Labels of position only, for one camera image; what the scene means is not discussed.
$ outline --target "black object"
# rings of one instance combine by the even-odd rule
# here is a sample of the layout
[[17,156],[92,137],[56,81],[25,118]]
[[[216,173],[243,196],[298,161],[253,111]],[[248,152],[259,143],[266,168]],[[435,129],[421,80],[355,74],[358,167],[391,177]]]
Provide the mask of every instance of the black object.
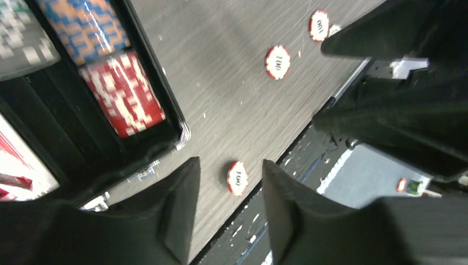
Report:
[[192,157],[101,213],[62,200],[0,203],[1,264],[187,264],[200,185]]
[[408,79],[363,78],[315,127],[359,139],[450,182],[468,169],[468,3],[388,0],[322,44],[326,55],[427,57]]
[[45,198],[62,198],[81,206],[185,144],[190,131],[130,1],[111,4],[166,120],[125,139],[118,138],[106,120],[36,1],[26,2],[62,60],[0,82],[0,112],[57,178],[59,189]]
[[468,262],[464,198],[381,198],[354,210],[268,160],[262,182],[274,264]]

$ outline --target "black plastic case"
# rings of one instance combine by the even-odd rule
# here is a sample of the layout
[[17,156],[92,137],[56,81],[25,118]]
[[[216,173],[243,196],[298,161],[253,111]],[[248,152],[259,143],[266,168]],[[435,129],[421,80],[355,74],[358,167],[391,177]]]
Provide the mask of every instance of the black plastic case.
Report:
[[166,120],[124,139],[110,126],[39,6],[25,1],[62,60],[0,82],[0,112],[59,182],[44,199],[63,198],[82,206],[189,140],[190,130],[130,0],[110,2]]

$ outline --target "gray wooden surface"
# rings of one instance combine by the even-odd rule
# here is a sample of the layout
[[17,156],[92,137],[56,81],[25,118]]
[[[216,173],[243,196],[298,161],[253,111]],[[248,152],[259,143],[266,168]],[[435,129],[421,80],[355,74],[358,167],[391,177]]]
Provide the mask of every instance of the gray wooden surface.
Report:
[[[182,150],[160,160],[155,176],[110,192],[118,202],[168,175],[187,158],[201,158],[201,187],[190,259],[243,197],[225,186],[226,164],[241,160],[246,194],[260,180],[260,162],[277,160],[356,60],[330,59],[310,39],[317,9],[342,26],[382,0],[133,0],[153,49],[192,130]],[[272,80],[264,57],[276,44],[291,53],[285,79]]]

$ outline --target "red poker chip stack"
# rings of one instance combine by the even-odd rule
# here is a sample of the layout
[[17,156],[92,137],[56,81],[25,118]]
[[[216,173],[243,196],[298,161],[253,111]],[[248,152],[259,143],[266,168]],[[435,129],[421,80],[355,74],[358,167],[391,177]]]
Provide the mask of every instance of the red poker chip stack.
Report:
[[119,137],[134,135],[165,120],[136,52],[111,56],[80,72]]

